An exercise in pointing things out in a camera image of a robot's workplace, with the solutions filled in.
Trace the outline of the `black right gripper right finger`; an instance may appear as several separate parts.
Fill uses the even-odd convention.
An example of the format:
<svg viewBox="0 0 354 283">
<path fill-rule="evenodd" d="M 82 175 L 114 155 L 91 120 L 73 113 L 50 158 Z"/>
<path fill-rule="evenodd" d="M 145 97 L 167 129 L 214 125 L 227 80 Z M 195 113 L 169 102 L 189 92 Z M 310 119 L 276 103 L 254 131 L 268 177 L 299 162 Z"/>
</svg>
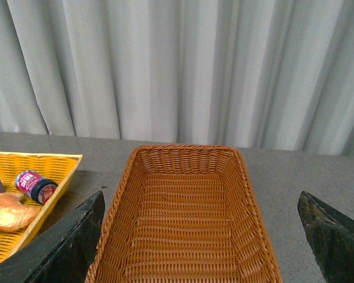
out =
<svg viewBox="0 0 354 283">
<path fill-rule="evenodd" d="M 326 282 L 354 282 L 354 220 L 307 191 L 297 210 Z"/>
</svg>

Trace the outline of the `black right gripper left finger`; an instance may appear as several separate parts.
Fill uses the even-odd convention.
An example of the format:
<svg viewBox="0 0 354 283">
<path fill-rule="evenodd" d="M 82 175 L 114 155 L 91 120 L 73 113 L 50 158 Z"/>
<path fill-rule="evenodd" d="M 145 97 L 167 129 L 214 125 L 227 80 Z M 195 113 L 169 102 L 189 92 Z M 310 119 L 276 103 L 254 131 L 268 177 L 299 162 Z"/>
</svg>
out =
<svg viewBox="0 0 354 283">
<path fill-rule="evenodd" d="M 0 263 L 0 282 L 84 282 L 97 252 L 104 211 L 98 191 Z"/>
</svg>

